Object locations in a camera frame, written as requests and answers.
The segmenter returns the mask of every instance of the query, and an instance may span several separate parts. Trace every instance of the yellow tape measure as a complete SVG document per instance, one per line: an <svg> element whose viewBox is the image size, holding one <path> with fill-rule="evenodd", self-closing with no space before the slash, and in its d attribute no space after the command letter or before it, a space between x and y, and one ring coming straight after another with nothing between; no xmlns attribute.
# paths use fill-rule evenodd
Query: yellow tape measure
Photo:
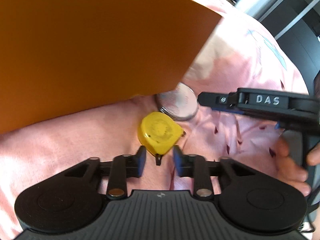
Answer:
<svg viewBox="0 0 320 240"><path fill-rule="evenodd" d="M161 158L179 140L184 131L169 116L152 112L143 118L138 129L138 138L142 145L156 157L156 165Z"/></svg>

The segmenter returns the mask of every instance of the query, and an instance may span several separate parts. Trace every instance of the das logo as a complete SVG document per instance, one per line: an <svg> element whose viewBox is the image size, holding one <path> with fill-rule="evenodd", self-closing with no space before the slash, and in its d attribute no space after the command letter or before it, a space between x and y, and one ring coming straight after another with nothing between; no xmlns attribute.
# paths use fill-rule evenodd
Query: das logo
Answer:
<svg viewBox="0 0 320 240"><path fill-rule="evenodd" d="M249 104L287 109L289 98L278 95L263 95L252 93L249 95Z"/></svg>
<svg viewBox="0 0 320 240"><path fill-rule="evenodd" d="M273 104L274 106L278 105L280 103L279 97L271 97L267 96L265 100L263 100L262 95L257 95L256 103L262 103L264 101L264 104Z"/></svg>

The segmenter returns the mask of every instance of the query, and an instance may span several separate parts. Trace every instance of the round metal container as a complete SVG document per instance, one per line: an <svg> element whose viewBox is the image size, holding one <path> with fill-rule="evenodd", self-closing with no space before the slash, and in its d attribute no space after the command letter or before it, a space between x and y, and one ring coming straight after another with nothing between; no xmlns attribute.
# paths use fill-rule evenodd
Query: round metal container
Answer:
<svg viewBox="0 0 320 240"><path fill-rule="evenodd" d="M183 83L179 83L175 90L157 94L156 102L159 111L175 121L189 120L198 110L196 95Z"/></svg>

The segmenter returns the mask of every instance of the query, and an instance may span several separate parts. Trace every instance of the finger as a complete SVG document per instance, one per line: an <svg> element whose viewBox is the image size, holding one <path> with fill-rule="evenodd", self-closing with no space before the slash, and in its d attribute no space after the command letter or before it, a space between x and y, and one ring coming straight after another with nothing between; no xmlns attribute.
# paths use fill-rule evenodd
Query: finger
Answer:
<svg viewBox="0 0 320 240"><path fill-rule="evenodd" d="M320 146L319 144L307 156L307 163L310 166L320 164Z"/></svg>
<svg viewBox="0 0 320 240"><path fill-rule="evenodd" d="M295 187L297 190L299 190L304 196L308 196L311 192L311 187L305 183L305 182L299 182L294 180L286 179L282 176L278 176L278 179L286 184L291 185L292 187Z"/></svg>
<svg viewBox="0 0 320 240"><path fill-rule="evenodd" d="M288 180L304 182L308 178L308 172L297 165L290 157L277 157L276 165L279 173Z"/></svg>
<svg viewBox="0 0 320 240"><path fill-rule="evenodd" d="M282 156L282 157L289 156L289 145L282 136L279 137L278 141L274 145L274 149L276 150L276 154L278 156Z"/></svg>

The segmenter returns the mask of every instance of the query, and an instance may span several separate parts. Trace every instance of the orange board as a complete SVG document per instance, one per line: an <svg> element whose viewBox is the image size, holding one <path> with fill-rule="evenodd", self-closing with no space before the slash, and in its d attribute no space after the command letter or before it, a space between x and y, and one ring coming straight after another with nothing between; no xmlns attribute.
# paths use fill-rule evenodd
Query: orange board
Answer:
<svg viewBox="0 0 320 240"><path fill-rule="evenodd" d="M192 0L0 0L0 133L174 89L220 18Z"/></svg>

